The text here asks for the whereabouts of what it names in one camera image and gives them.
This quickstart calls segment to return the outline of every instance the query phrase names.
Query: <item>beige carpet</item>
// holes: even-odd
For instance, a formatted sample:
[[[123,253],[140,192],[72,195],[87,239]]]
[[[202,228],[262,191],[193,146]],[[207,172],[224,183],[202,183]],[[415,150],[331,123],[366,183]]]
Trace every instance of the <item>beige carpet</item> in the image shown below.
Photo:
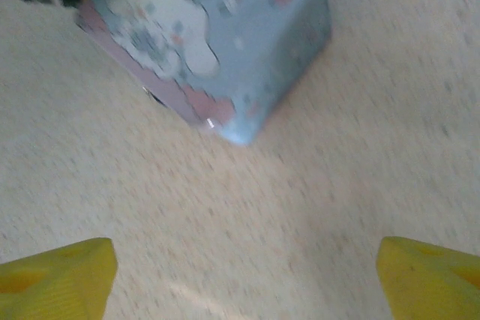
[[[385,235],[480,254],[480,0],[331,0],[249,148],[152,103],[72,14],[0,0],[0,262],[111,237],[105,319],[390,319]]]

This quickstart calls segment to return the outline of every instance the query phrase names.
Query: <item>yellow object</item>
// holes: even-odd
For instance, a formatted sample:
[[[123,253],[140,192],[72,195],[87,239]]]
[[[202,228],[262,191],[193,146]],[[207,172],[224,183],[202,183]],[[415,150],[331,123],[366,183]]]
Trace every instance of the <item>yellow object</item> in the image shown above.
[[[0,265],[1,320],[100,320],[117,271],[95,238]]]
[[[387,237],[376,261],[396,320],[480,319],[480,257]]]

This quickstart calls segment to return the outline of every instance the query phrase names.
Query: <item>light blue tin box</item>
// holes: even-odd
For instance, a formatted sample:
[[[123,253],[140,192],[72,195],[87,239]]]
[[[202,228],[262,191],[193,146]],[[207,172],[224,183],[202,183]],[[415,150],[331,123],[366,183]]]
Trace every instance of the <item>light blue tin box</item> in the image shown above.
[[[331,29],[327,0],[85,0],[78,23],[156,100],[239,145]]]

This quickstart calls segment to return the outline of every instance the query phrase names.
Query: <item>yellow tab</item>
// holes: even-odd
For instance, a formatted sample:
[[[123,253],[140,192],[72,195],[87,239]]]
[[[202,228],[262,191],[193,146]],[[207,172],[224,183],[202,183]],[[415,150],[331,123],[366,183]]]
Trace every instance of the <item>yellow tab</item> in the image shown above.
[[[117,271],[95,238],[0,265],[1,320],[100,320]]]
[[[387,237],[376,269],[396,320],[480,319],[478,256]]]

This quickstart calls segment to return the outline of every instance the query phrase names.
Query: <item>floor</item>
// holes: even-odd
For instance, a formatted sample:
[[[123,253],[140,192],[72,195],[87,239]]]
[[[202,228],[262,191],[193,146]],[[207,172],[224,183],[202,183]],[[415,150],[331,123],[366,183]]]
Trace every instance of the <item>floor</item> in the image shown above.
[[[77,29],[0,0],[0,262],[114,240],[105,319],[390,319],[400,235],[480,254],[480,0],[330,0],[249,148],[189,129]]]

